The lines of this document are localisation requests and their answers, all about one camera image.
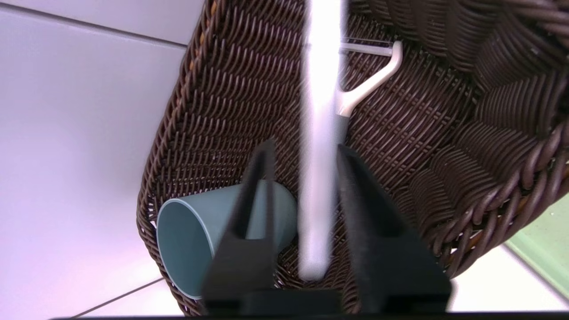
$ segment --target tile grout line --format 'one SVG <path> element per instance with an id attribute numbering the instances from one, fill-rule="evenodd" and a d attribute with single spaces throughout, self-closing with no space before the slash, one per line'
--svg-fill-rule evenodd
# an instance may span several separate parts
<path id="1" fill-rule="evenodd" d="M 561 300 L 563 300 L 563 302 L 565 302 L 565 304 L 569 307 L 569 297 L 565 296 L 565 294 L 563 294 L 563 292 L 561 292 L 559 289 L 557 289 L 543 275 L 541 275 L 537 270 L 535 270 L 526 260 L 524 260 L 522 257 L 520 257 L 512 248 L 510 248 L 510 245 L 508 244 L 507 241 L 504 242 L 503 245 L 504 245 L 504 248 L 509 253 L 512 254 L 514 259 L 516 259 L 520 264 L 524 265 L 528 269 L 529 272 L 531 272 L 533 275 L 535 275 L 536 278 L 540 279 L 544 285 L 549 287 L 553 291 L 553 293 L 556 294 L 559 298 L 561 298 Z"/>
<path id="2" fill-rule="evenodd" d="M 89 310 L 87 310 L 87 311 L 83 311 L 82 313 L 76 314 L 76 315 L 72 316 L 71 319 L 75 319 L 75 318 L 81 317 L 81 316 L 83 316 L 83 315 L 86 315 L 86 314 L 88 314 L 88 313 L 90 313 L 90 312 L 92 312 L 92 311 L 95 311 L 95 310 L 97 310 L 97 309 L 99 309 L 99 308 L 101 308 L 101 307 L 104 307 L 104 306 L 108 305 L 109 303 L 112 303 L 112 302 L 115 302 L 116 300 L 119 300 L 119 299 L 121 299 L 121 298 L 124 298 L 124 297 L 128 296 L 129 294 L 133 294 L 133 293 L 135 293 L 135 292 L 137 292 L 137 291 L 139 291 L 139 290 L 142 290 L 142 289 L 144 289 L 144 288 L 146 288 L 146 287 L 149 287 L 149 286 L 151 286 L 151 285 L 153 285 L 153 284 L 157 284 L 157 283 L 159 283 L 159 282 L 162 281 L 162 280 L 164 280 L 164 278 L 156 279 L 156 280 L 154 280 L 154 281 L 152 281 L 152 282 L 150 282 L 150 283 L 148 283 L 148 284 L 145 284 L 145 285 L 143 285 L 143 286 L 140 286 L 140 287 L 138 287 L 138 288 L 136 288 L 136 289 L 134 289 L 134 290 L 131 290 L 131 291 L 125 293 L 125 294 L 121 294 L 120 296 L 118 296 L 118 297 L 116 297 L 116 298 L 112 298 L 111 300 L 108 300 L 108 301 L 106 301 L 106 302 L 103 302 L 103 303 L 101 303 L 100 305 L 94 306 L 94 307 L 92 307 L 91 309 L 89 309 Z"/>
<path id="3" fill-rule="evenodd" d="M 71 24 L 71 25 L 76 26 L 76 27 L 81 27 L 81 28 L 90 29 L 90 30 L 96 30 L 96 31 L 103 32 L 106 34 L 121 36 L 124 38 L 143 41 L 146 43 L 161 44 L 161 45 L 166 45 L 169 47 L 182 48 L 184 50 L 187 49 L 187 47 L 188 47 L 186 44 L 183 44 L 183 43 L 178 43 L 178 42 L 174 42 L 174 41 L 170 41 L 170 40 L 155 38 L 153 36 L 137 34 L 134 32 L 124 31 L 124 30 L 120 30 L 120 29 L 116 29 L 116 28 L 105 27 L 105 26 L 101 26 L 101 25 L 95 24 L 95 23 L 90 23 L 90 22 L 85 22 L 85 21 L 81 21 L 81 20 L 77 20 L 77 19 L 62 17 L 60 15 L 45 13 L 42 11 L 24 8 L 24 7 L 19 7 L 19 6 L 15 6 L 15 5 L 9 5 L 7 3 L 0 2 L 0 9 L 5 9 L 6 11 L 12 12 L 12 13 L 23 13 L 23 14 L 33 16 L 33 17 L 37 17 L 37 18 L 45 18 L 48 20 L 54 20 L 54 21 L 57 21 L 59 23 Z"/>

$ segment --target wicker basket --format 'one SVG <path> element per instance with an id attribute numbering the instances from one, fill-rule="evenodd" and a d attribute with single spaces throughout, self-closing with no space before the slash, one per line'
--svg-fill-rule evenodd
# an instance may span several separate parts
<path id="1" fill-rule="evenodd" d="M 347 145 L 454 277 L 569 190 L 569 2 L 355 0 L 347 36 L 402 39 L 403 65 L 356 108 Z M 186 315 L 198 302 L 169 281 L 155 221 L 174 197 L 240 183 L 273 137 L 276 179 L 298 192 L 304 3 L 207 0 L 150 152 L 137 226 Z M 350 90 L 389 58 L 348 55 Z M 336 288 L 358 311 L 341 209 L 324 280 L 279 257 L 280 288 Z"/>

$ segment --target woven rattan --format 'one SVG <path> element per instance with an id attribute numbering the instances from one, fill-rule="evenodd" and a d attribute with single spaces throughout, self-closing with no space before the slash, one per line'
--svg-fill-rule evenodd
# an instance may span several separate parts
<path id="1" fill-rule="evenodd" d="M 346 36 L 402 39 L 403 65 L 361 102 L 347 145 L 388 190 L 450 277 L 569 191 L 569 2 L 355 0 Z M 276 141 L 276 179 L 295 196 L 304 3 L 207 0 L 142 178 L 137 226 L 186 315 L 199 302 L 168 279 L 155 222 L 168 199 L 240 183 L 251 152 Z M 389 58 L 349 53 L 344 90 Z M 279 288 L 336 288 L 358 311 L 338 207 L 332 265 L 297 277 L 295 244 Z"/>

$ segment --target floor tile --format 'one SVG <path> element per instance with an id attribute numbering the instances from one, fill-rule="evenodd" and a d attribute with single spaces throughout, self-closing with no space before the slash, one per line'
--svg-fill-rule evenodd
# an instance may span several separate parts
<path id="1" fill-rule="evenodd" d="M 501 245 L 453 280 L 450 311 L 569 311 L 569 305 Z"/>
<path id="2" fill-rule="evenodd" d="M 0 0 L 37 10 L 187 44 L 201 14 L 203 0 Z"/>
<path id="3" fill-rule="evenodd" d="M 74 315 L 159 278 L 135 224 L 184 51 L 0 8 L 0 310 Z"/>
<path id="4" fill-rule="evenodd" d="M 100 307 L 85 317 L 126 317 L 132 315 L 184 315 L 170 293 L 168 284 L 161 280 L 126 297 Z"/>
<path id="5" fill-rule="evenodd" d="M 568 225 L 569 195 L 566 195 L 506 243 L 566 299 L 569 299 Z"/>

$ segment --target blue-gray cup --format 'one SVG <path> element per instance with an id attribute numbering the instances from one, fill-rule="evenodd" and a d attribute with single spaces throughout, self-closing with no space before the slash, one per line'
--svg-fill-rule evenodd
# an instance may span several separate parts
<path id="1" fill-rule="evenodd" d="M 257 184 L 247 239 L 265 235 L 266 181 Z M 273 182 L 275 253 L 296 235 L 296 201 Z M 201 298 L 201 285 L 225 231 L 241 184 L 170 199 L 158 212 L 156 238 L 162 262 L 172 282 L 186 296 Z"/>

